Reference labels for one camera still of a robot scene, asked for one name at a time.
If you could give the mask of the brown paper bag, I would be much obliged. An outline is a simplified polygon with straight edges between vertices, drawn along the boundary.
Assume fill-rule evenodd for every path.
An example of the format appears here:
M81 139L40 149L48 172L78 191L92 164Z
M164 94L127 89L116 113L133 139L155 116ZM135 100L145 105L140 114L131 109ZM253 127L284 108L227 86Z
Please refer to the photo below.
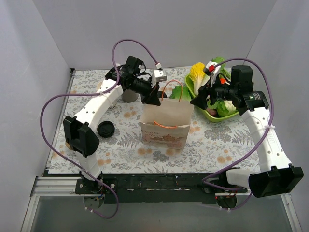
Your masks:
M141 140L145 145L183 150L189 134L194 106L189 101L159 97L160 106L146 104L140 118Z

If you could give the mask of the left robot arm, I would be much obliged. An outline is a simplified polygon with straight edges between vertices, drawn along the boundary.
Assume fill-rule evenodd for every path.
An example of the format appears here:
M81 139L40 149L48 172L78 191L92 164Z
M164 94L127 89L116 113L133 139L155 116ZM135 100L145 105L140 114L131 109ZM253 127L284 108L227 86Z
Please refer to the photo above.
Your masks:
M125 90L139 94L144 104L161 104L159 84L153 84L151 79L139 78L143 64L142 60L129 56L124 65L111 68L98 88L97 96L73 117L67 116L63 121L66 143L77 152L81 175L88 179L86 187L92 193L100 192L103 187L102 180L98 178L101 170L95 152L99 146L96 130L104 113Z

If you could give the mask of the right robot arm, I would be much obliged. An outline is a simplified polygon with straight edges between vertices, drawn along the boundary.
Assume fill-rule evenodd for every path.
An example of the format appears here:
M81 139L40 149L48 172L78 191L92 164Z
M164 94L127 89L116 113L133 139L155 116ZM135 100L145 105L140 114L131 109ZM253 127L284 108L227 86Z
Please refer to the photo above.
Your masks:
M259 158L260 172L252 173L232 166L223 169L224 177L218 180L219 188L229 192L235 186L250 189L257 198L291 192L303 178L301 167L295 167L286 156L272 125L273 110L265 94L253 89L253 70L247 65L236 65L231 69L229 84L218 78L217 68L204 68L210 80L198 90L190 103L203 110L207 103L229 100L246 123L254 142L253 151Z

